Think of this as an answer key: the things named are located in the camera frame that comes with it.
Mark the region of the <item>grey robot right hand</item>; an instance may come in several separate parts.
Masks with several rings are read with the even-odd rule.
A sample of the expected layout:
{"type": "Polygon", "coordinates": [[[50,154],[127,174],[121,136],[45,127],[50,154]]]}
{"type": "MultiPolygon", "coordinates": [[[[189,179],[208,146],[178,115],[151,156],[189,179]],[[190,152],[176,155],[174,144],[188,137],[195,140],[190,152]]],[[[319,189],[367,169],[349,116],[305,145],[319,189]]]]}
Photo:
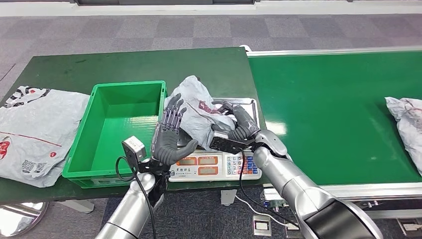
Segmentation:
{"type": "Polygon", "coordinates": [[[255,120],[242,106],[222,100],[212,101],[212,104],[221,104],[221,107],[218,109],[220,113],[233,115],[236,118],[235,128],[227,133],[229,139],[235,141],[251,139],[252,135],[260,130],[255,120]]]}

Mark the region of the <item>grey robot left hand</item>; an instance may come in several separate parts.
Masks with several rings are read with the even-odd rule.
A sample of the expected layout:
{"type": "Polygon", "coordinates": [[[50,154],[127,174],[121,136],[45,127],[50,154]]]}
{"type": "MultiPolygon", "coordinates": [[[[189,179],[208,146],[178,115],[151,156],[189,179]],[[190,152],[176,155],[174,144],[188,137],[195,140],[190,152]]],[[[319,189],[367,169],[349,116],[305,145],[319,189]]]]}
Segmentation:
{"type": "Polygon", "coordinates": [[[177,142],[180,134],[180,125],[183,114],[187,110],[182,108],[184,100],[181,94],[173,96],[163,110],[161,120],[157,123],[150,145],[151,157],[164,165],[171,166],[181,159],[192,154],[198,141],[190,140],[184,147],[178,148],[177,142]]]}

